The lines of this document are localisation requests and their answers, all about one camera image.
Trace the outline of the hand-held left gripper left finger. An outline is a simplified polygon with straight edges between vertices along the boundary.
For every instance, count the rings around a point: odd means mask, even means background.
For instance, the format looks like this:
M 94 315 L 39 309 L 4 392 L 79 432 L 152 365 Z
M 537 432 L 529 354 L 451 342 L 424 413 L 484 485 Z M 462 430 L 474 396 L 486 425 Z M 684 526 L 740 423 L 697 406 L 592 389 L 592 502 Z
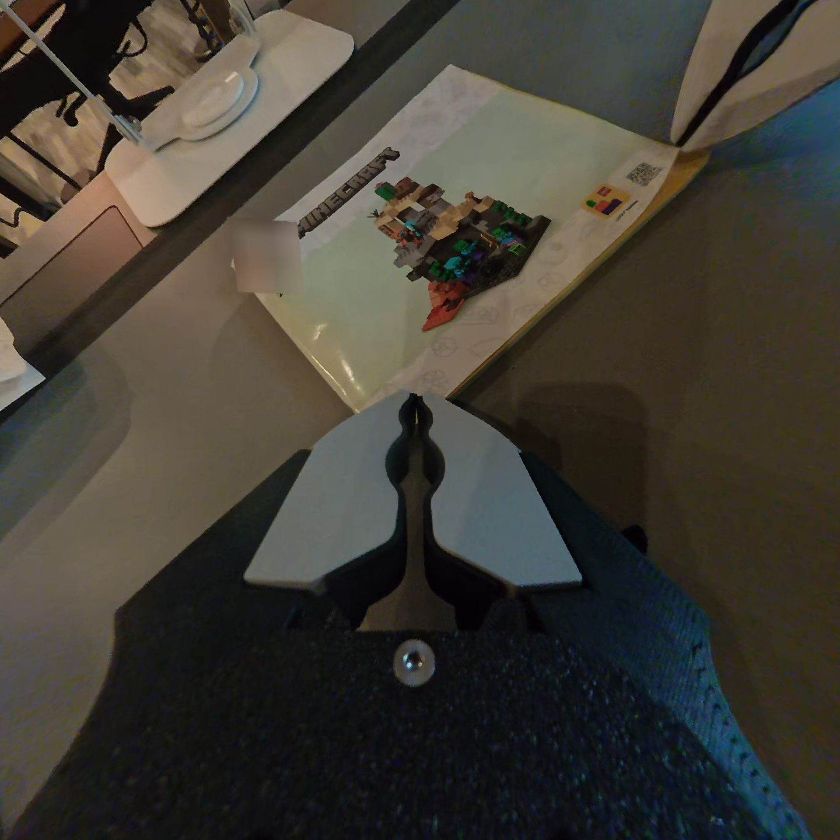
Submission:
M 394 392 L 312 448 L 245 572 L 251 585 L 319 587 L 398 533 L 416 397 Z

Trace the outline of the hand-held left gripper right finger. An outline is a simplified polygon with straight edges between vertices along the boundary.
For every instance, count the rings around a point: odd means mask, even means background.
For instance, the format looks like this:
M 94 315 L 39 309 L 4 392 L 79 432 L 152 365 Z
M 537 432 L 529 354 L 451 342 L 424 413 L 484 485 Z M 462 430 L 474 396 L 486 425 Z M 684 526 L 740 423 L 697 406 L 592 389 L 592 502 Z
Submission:
M 430 500 L 436 545 L 512 591 L 577 587 L 583 576 L 522 459 L 502 433 L 428 393 L 427 435 L 443 459 Z

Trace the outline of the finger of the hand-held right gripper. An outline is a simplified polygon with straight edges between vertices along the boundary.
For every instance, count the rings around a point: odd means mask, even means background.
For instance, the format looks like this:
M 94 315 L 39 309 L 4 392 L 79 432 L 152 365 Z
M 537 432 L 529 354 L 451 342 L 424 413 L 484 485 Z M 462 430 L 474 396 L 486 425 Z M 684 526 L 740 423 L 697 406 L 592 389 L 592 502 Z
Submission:
M 795 7 L 795 1 L 710 3 L 679 89 L 671 141 L 686 141 L 692 121 L 710 95 L 737 79 L 760 41 Z
M 839 76 L 839 2 L 795 1 L 744 63 L 736 80 L 720 85 L 688 129 L 683 151 L 699 151 L 734 138 Z

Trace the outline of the white instruction booklet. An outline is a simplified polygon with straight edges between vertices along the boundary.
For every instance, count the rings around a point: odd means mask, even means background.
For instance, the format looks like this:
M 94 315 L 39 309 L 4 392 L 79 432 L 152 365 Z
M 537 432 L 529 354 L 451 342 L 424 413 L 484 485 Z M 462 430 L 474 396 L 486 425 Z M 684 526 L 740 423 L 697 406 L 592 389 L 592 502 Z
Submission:
M 452 396 L 708 156 L 448 66 L 280 216 L 301 285 L 258 298 L 355 412 Z

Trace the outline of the black office chair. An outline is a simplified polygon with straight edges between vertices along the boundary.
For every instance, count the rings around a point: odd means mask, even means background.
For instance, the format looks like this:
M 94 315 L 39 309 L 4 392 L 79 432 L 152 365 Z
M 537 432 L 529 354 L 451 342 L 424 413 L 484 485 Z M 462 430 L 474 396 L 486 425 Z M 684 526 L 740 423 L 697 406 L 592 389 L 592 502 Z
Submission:
M 110 84 L 118 52 L 130 24 L 151 1 L 65 2 L 65 10 L 45 43 L 112 112 L 126 115 L 128 100 Z M 73 82 L 34 48 L 1 74 L 1 134 L 15 129 L 34 110 L 77 91 Z

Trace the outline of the wooden table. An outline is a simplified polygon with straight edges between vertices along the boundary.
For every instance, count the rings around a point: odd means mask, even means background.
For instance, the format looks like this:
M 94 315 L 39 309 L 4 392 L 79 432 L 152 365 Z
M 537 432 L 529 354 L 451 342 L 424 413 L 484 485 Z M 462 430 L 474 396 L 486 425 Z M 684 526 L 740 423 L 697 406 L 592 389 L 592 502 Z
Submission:
M 12 10 L 21 17 L 27 26 L 36 29 L 47 17 L 64 5 L 63 1 L 14 1 L 8 2 Z M 15 40 L 23 31 L 4 10 L 1 11 L 2 43 Z

